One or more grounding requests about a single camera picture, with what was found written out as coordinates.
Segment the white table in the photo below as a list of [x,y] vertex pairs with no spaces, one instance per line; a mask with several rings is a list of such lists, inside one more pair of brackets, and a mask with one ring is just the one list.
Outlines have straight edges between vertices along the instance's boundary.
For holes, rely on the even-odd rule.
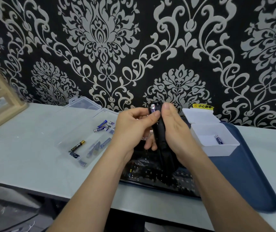
[[[73,196],[100,156],[86,169],[60,158],[51,134],[72,116],[72,113],[56,113],[60,109],[62,107],[30,104],[0,127],[1,186],[66,199]],[[276,130],[237,128],[276,193]],[[176,194],[119,184],[111,207],[213,230],[201,201]],[[276,230],[276,213],[261,215]]]

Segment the white box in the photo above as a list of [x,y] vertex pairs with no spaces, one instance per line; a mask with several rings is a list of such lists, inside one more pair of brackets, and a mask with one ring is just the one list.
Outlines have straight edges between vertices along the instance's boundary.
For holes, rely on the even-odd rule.
[[[190,131],[207,156],[229,156],[240,143],[229,132],[226,126],[213,115],[212,110],[190,108],[182,109],[191,124]],[[215,138],[218,135],[223,144]]]

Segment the person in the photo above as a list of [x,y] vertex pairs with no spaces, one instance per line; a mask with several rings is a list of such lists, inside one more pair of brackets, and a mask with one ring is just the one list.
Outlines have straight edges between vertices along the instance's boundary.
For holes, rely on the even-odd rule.
[[[118,115],[106,151],[47,232],[104,230],[121,173],[134,147],[143,136],[148,136],[160,115],[165,123],[167,143],[191,172],[215,231],[274,232],[197,145],[171,103],[164,103],[161,112],[149,114],[147,108],[133,108]],[[144,148],[156,150],[154,138],[147,139]]]

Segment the wallpaper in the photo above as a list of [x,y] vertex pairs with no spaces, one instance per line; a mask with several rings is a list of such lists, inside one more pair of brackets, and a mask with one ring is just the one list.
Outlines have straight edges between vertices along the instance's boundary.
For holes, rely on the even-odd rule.
[[172,102],[276,129],[276,0],[0,0],[0,72],[29,102]]

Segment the black handheld device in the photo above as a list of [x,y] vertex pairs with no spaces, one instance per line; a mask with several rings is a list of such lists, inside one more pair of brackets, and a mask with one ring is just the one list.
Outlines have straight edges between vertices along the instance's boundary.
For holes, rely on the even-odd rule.
[[[149,113],[151,114],[157,110],[161,111],[162,105],[163,103],[161,101],[151,102],[148,107]],[[166,142],[166,137],[165,137],[166,128],[165,128],[163,118],[161,116],[158,122],[152,125],[152,128],[153,128],[155,142],[161,155],[162,167],[166,171],[166,173],[168,174],[174,173],[179,167],[179,164],[178,164],[179,161],[175,153],[170,149],[170,147]]]

